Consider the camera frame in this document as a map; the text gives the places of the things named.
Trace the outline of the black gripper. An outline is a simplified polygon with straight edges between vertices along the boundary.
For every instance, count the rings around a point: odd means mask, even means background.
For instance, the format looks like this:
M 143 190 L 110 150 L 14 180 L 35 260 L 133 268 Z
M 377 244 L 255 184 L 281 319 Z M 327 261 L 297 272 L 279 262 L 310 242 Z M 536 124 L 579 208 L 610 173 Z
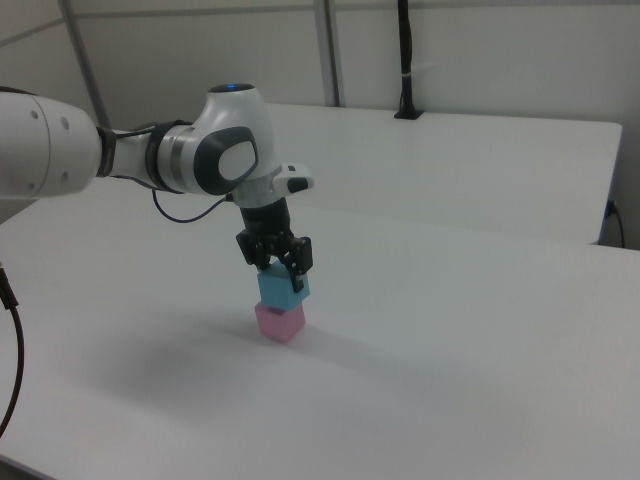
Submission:
M 272 249 L 284 266 L 293 291 L 305 286 L 304 277 L 313 266 L 312 241 L 295 237 L 290 228 L 290 214 L 285 198 L 257 208 L 241 208 L 245 229 L 236 240 L 248 265 L 264 271 L 271 265 Z

